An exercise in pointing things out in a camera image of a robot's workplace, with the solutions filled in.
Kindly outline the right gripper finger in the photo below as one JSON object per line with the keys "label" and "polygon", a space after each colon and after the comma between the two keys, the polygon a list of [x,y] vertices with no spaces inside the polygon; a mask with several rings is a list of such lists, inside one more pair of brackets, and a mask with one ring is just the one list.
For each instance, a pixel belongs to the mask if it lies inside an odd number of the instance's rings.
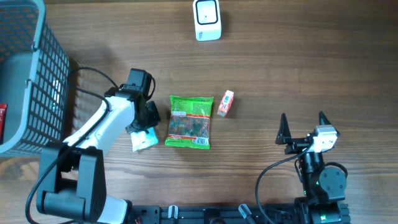
{"label": "right gripper finger", "polygon": [[277,145],[292,143],[292,136],[290,133],[289,124],[288,124],[287,117],[286,117],[285,113],[281,114],[279,131],[277,133],[275,143]]}
{"label": "right gripper finger", "polygon": [[323,111],[319,112],[318,117],[320,123],[320,125],[318,126],[319,136],[332,134],[335,134],[336,136],[340,135],[340,132],[330,123]]}

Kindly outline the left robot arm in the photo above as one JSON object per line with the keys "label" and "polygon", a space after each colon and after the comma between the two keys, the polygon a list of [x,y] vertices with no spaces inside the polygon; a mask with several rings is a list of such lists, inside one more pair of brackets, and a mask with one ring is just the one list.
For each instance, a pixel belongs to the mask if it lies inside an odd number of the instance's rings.
{"label": "left robot arm", "polygon": [[125,84],[113,85],[99,97],[101,106],[76,133],[46,144],[38,181],[25,205],[30,223],[33,200],[39,213],[66,218],[67,223],[141,223],[130,201],[108,195],[104,157],[123,131],[130,134],[133,151],[159,142],[154,90],[154,77],[133,68]]}

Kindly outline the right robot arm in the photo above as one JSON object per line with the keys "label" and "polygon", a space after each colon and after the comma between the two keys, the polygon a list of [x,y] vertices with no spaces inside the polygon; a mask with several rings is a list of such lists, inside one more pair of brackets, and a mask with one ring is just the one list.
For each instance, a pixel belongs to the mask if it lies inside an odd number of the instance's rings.
{"label": "right robot arm", "polygon": [[319,112],[319,125],[304,138],[293,138],[286,115],[280,119],[275,143],[293,155],[304,196],[294,201],[298,223],[343,223],[340,202],[346,198],[348,171],[337,162],[324,162],[323,153],[332,150],[339,131]]}

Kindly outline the light blue white packet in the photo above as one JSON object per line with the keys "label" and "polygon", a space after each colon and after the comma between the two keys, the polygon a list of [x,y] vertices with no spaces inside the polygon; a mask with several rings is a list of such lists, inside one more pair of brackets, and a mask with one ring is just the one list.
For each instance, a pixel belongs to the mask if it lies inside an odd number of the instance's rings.
{"label": "light blue white packet", "polygon": [[155,129],[149,128],[145,131],[131,133],[132,151],[140,151],[153,145],[156,145],[159,140],[156,136]]}

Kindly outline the small orange white packet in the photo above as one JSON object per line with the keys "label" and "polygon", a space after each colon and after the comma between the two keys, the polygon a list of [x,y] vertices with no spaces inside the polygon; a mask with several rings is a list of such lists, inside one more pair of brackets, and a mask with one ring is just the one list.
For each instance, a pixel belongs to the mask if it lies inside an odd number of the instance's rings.
{"label": "small orange white packet", "polygon": [[234,99],[234,92],[227,90],[220,101],[217,114],[222,117],[225,117],[228,114],[233,99]]}

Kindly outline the green candy bag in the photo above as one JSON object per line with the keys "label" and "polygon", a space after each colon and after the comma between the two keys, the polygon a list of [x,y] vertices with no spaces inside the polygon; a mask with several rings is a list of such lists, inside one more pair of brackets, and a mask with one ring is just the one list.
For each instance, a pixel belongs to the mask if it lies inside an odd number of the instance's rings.
{"label": "green candy bag", "polygon": [[166,146],[210,149],[213,97],[170,96],[171,114]]}

